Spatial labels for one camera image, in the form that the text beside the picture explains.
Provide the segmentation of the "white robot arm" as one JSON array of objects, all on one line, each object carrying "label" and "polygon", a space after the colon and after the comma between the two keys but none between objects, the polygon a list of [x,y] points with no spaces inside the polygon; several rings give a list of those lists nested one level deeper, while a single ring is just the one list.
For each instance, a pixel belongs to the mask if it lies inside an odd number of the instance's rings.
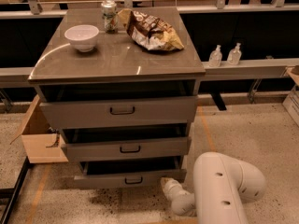
[{"label": "white robot arm", "polygon": [[266,180],[254,165],[218,152],[200,155],[193,166],[193,192],[170,177],[161,179],[166,199],[177,216],[198,224],[249,224],[244,203],[262,199]]}]

